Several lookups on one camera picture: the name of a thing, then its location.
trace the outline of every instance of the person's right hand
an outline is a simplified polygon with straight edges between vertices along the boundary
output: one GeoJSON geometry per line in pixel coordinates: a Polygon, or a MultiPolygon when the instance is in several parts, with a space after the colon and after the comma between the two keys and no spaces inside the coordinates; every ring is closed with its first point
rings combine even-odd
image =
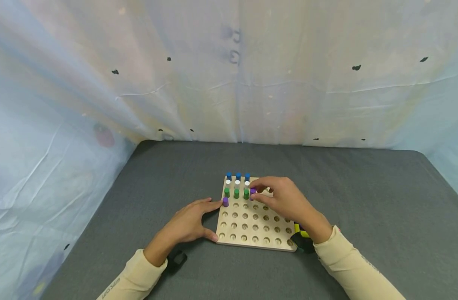
{"type": "Polygon", "coordinates": [[[314,210],[295,183],[287,177],[261,177],[252,181],[249,187],[257,189],[257,193],[250,196],[251,199],[264,203],[277,214],[297,223],[301,223],[314,210]],[[273,192],[273,198],[260,194],[267,187],[269,192],[273,192]]]}
{"type": "Polygon", "coordinates": [[[250,198],[264,203],[277,214],[302,225],[314,243],[323,243],[332,234],[332,225],[318,212],[301,193],[295,183],[287,177],[261,177],[252,181],[250,188],[257,189],[250,198]],[[260,194],[269,187],[273,197],[260,194]]]}

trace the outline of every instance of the finger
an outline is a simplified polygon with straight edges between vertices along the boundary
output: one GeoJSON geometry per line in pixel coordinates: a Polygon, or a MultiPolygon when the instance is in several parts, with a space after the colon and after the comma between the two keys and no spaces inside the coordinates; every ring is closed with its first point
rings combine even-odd
{"type": "Polygon", "coordinates": [[[260,186],[260,187],[257,187],[257,192],[258,192],[258,193],[262,193],[262,192],[264,192],[264,190],[265,190],[266,188],[267,188],[267,187],[264,186],[264,185],[263,185],[263,186],[260,186]]]}
{"type": "Polygon", "coordinates": [[[275,177],[275,176],[260,177],[259,179],[252,181],[249,187],[250,188],[257,187],[257,190],[259,190],[262,187],[264,187],[262,190],[264,190],[266,187],[273,188],[275,185],[277,185],[277,180],[279,180],[279,177],[275,177]]]}
{"type": "Polygon", "coordinates": [[[197,204],[197,203],[203,203],[203,202],[210,202],[210,200],[212,200],[212,198],[208,197],[208,198],[196,200],[196,201],[194,201],[192,203],[193,204],[197,204]]]}
{"type": "Polygon", "coordinates": [[[201,203],[203,213],[208,213],[215,211],[217,208],[220,208],[222,205],[222,200],[220,201],[213,201],[213,202],[206,202],[206,203],[201,203]]]}
{"type": "Polygon", "coordinates": [[[205,228],[205,227],[204,227],[204,235],[203,236],[207,240],[211,240],[213,242],[216,242],[219,239],[219,237],[217,236],[217,234],[215,234],[215,232],[213,232],[209,228],[205,228]]]}
{"type": "Polygon", "coordinates": [[[272,208],[272,205],[274,203],[274,198],[270,198],[262,194],[252,194],[250,198],[260,203],[264,203],[265,205],[269,206],[270,208],[272,208]]]}

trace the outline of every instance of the wrist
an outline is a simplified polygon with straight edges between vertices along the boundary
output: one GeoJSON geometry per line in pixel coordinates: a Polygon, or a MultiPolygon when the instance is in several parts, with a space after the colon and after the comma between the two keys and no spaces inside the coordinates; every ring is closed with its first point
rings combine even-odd
{"type": "Polygon", "coordinates": [[[176,244],[177,242],[173,237],[159,231],[149,245],[145,247],[143,253],[148,262],[153,266],[160,267],[176,244]]]}
{"type": "Polygon", "coordinates": [[[300,223],[315,244],[327,241],[332,235],[332,225],[316,209],[308,212],[300,223]]]}

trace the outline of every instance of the person's left hand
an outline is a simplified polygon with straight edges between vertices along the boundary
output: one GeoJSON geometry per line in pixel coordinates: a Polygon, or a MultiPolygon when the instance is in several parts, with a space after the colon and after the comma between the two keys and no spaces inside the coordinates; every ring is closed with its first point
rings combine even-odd
{"type": "Polygon", "coordinates": [[[196,200],[175,213],[160,233],[175,243],[185,243],[204,237],[216,242],[217,235],[202,226],[202,215],[212,212],[222,205],[222,200],[211,202],[211,198],[196,200]]]}

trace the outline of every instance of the yellow object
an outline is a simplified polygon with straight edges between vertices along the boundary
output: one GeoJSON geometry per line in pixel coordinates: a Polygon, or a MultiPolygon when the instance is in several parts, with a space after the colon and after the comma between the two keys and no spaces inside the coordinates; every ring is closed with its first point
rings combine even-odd
{"type": "Polygon", "coordinates": [[[299,225],[299,224],[294,223],[294,229],[295,229],[295,232],[296,232],[296,233],[300,233],[300,235],[301,235],[303,238],[309,238],[309,234],[307,233],[307,231],[305,231],[305,230],[300,230],[300,225],[299,225]]]}
{"type": "Polygon", "coordinates": [[[37,285],[36,288],[32,291],[33,296],[37,296],[38,294],[42,293],[42,291],[45,288],[45,282],[40,282],[39,285],[37,285]]]}

